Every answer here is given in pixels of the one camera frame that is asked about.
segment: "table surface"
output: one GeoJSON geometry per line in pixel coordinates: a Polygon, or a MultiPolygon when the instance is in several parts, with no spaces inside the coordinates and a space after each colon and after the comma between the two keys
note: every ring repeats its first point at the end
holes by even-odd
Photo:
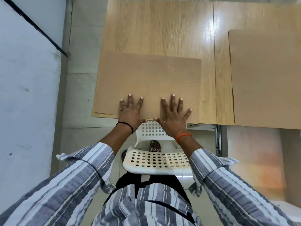
{"type": "MultiPolygon", "coordinates": [[[[235,125],[228,39],[231,29],[300,34],[301,5],[109,0],[99,65],[105,50],[200,58],[199,123],[235,125]]],[[[94,111],[92,116],[117,117],[94,111]]]]}

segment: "white chair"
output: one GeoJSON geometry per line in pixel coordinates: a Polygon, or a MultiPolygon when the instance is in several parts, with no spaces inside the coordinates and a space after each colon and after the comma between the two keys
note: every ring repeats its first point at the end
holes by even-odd
{"type": "Polygon", "coordinates": [[[147,140],[171,140],[156,121],[143,123],[136,131],[137,142],[130,146],[123,161],[124,168],[134,174],[143,175],[190,175],[192,171],[188,158],[182,149],[171,153],[148,152],[137,149],[139,143],[147,140]]]}

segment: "cardboard sheet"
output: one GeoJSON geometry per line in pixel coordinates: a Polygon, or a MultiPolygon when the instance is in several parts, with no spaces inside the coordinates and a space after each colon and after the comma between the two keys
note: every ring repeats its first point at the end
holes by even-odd
{"type": "Polygon", "coordinates": [[[171,94],[184,100],[184,111],[192,108],[188,122],[198,123],[201,88],[200,59],[105,51],[99,65],[94,111],[117,115],[120,99],[133,94],[134,103],[143,96],[141,117],[163,116],[160,100],[171,94]]]}
{"type": "Polygon", "coordinates": [[[229,31],[236,125],[301,129],[300,38],[229,31]]]}

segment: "striped shirt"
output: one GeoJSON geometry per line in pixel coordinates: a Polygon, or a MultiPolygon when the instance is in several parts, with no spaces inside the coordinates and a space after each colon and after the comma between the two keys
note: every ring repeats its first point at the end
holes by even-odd
{"type": "MultiPolygon", "coordinates": [[[[97,190],[109,194],[114,153],[103,143],[93,144],[70,155],[57,156],[67,166],[30,190],[0,215],[0,225],[79,225],[97,190]]],[[[229,169],[231,159],[220,159],[198,149],[190,157],[195,183],[189,191],[208,193],[224,225],[295,225],[280,209],[229,169]]],[[[172,188],[153,183],[117,190],[92,225],[193,225],[181,214],[159,205],[164,202],[182,215],[191,214],[202,225],[192,207],[172,188]]]]}

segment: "orange thread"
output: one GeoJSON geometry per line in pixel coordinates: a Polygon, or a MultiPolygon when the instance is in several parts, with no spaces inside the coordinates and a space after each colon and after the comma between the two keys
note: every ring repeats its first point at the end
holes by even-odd
{"type": "Polygon", "coordinates": [[[179,139],[180,139],[181,137],[183,137],[183,136],[192,136],[192,134],[186,132],[186,133],[183,133],[183,134],[179,135],[179,136],[175,139],[175,140],[177,141],[177,143],[179,143],[179,139]]]}

